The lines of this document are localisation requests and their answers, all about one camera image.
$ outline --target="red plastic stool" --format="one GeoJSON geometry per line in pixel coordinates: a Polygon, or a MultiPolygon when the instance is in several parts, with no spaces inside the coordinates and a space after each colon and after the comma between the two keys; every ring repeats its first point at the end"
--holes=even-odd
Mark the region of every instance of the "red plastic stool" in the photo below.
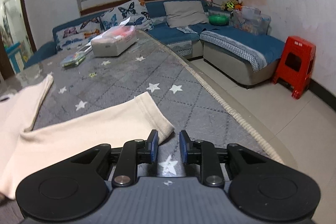
{"type": "Polygon", "coordinates": [[[276,84],[278,78],[286,81],[294,87],[292,97],[299,99],[310,83],[315,52],[313,43],[297,36],[288,37],[273,83],[276,84]]]}

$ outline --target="plastic storage box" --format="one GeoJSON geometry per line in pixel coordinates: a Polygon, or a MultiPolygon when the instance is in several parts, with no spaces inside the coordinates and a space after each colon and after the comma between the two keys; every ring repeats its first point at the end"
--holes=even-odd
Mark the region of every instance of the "plastic storage box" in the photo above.
{"type": "Polygon", "coordinates": [[[271,17],[259,14],[258,10],[233,11],[234,27],[254,35],[267,34],[271,17]]]}

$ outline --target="pink cloth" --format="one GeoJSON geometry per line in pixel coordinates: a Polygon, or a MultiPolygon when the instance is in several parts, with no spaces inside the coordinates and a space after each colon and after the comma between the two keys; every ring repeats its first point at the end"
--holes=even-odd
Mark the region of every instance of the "pink cloth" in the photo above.
{"type": "Polygon", "coordinates": [[[159,143],[174,130],[152,97],[145,92],[133,100],[34,131],[36,114],[52,83],[28,87],[0,104],[0,193],[15,199],[26,176],[101,143],[122,147],[134,139],[146,140],[152,129],[159,143]]]}

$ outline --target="white star pattern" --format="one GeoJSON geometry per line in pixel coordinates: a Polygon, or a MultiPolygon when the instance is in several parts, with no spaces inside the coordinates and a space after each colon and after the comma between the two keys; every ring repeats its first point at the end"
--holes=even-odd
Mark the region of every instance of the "white star pattern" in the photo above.
{"type": "Polygon", "coordinates": [[[101,65],[102,65],[102,66],[106,66],[106,65],[108,65],[108,64],[111,64],[110,60],[103,61],[101,65]]]}
{"type": "Polygon", "coordinates": [[[67,91],[67,88],[66,87],[64,87],[64,88],[61,88],[60,90],[59,90],[59,94],[63,94],[65,91],[67,91]]]}
{"type": "Polygon", "coordinates": [[[168,156],[167,160],[159,163],[160,166],[163,167],[163,175],[167,175],[168,172],[176,175],[176,171],[174,166],[178,163],[177,160],[171,160],[171,155],[168,156]]]}
{"type": "Polygon", "coordinates": [[[137,59],[137,61],[140,61],[140,62],[141,62],[141,61],[144,60],[145,58],[143,58],[143,56],[142,56],[142,57],[137,57],[136,59],[137,59]]]}
{"type": "Polygon", "coordinates": [[[167,180],[167,181],[165,181],[163,184],[164,185],[167,185],[167,186],[170,186],[170,185],[172,185],[174,182],[172,182],[171,180],[167,180]]]}
{"type": "Polygon", "coordinates": [[[182,85],[173,85],[170,90],[175,94],[176,91],[183,91],[183,89],[181,89],[182,85]]]}
{"type": "Polygon", "coordinates": [[[159,90],[160,88],[158,87],[160,83],[153,85],[152,83],[149,83],[149,87],[146,88],[146,90],[150,90],[152,93],[154,90],[159,90]]]}
{"type": "Polygon", "coordinates": [[[75,105],[75,107],[77,107],[76,111],[80,110],[81,108],[85,108],[85,104],[87,104],[87,102],[80,101],[78,105],[75,105]]]}

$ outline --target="green bowl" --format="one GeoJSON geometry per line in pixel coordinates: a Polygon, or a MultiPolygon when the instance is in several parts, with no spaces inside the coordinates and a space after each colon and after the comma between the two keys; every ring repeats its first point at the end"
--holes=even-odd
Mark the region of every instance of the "green bowl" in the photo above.
{"type": "Polygon", "coordinates": [[[227,16],[213,15],[209,16],[209,22],[211,25],[224,26],[228,25],[229,19],[227,16]]]}

